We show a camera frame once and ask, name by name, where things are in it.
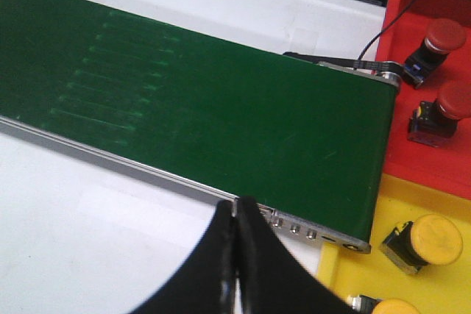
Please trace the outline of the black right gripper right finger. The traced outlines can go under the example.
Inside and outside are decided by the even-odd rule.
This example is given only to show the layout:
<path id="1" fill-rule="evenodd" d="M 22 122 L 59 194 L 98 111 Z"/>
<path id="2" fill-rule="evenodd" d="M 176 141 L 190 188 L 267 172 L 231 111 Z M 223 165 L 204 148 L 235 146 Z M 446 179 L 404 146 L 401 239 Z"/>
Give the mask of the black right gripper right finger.
<path id="1" fill-rule="evenodd" d="M 256 201 L 236 202 L 235 263 L 244 313 L 354 313 L 291 255 Z"/>

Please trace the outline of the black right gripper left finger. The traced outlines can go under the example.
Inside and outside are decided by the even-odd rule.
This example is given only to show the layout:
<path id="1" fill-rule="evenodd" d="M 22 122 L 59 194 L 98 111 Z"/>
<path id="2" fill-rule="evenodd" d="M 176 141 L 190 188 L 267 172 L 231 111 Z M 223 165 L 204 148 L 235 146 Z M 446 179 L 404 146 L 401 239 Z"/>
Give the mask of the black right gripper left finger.
<path id="1" fill-rule="evenodd" d="M 232 313 L 236 270 L 233 204 L 221 201 L 204 235 L 161 288 L 134 313 Z"/>

